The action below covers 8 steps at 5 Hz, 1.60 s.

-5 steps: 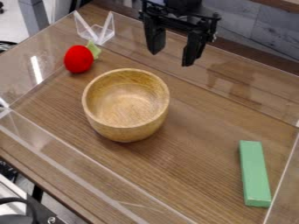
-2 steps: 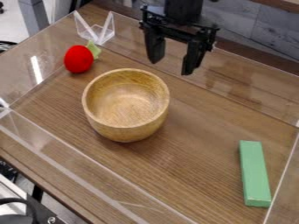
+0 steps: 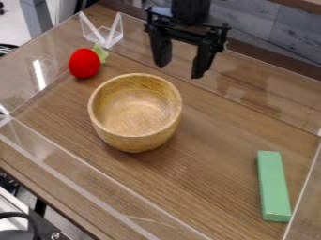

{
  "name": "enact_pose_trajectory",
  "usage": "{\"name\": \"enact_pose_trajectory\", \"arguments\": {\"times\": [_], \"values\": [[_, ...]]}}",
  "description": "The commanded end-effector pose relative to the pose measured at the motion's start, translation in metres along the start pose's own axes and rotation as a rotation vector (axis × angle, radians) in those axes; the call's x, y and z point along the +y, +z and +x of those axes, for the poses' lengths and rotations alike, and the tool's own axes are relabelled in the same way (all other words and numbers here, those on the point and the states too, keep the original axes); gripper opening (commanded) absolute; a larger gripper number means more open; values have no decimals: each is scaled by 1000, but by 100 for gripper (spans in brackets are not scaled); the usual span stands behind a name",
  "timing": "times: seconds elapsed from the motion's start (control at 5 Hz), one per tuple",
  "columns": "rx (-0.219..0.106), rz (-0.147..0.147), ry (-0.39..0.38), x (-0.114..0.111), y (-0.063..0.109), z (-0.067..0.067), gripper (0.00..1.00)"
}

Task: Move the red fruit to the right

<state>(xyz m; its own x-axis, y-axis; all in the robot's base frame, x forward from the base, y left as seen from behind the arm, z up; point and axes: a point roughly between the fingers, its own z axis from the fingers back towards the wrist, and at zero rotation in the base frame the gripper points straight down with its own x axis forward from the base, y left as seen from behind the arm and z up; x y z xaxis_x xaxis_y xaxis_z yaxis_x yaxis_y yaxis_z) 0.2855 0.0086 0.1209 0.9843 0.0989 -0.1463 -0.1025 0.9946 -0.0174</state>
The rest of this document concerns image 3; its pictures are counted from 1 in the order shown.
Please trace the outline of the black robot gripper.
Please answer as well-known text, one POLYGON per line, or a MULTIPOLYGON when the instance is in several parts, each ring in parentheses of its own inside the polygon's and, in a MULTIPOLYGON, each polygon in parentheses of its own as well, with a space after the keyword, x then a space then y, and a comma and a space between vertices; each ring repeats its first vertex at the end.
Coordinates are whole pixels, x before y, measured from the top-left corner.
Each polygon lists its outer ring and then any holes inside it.
POLYGON ((148 7, 146 32, 150 35, 153 60, 160 68, 172 61, 172 42, 197 47, 192 77, 200 79, 212 68, 217 53, 225 50, 232 26, 212 14, 212 0, 172 0, 169 7, 148 7))

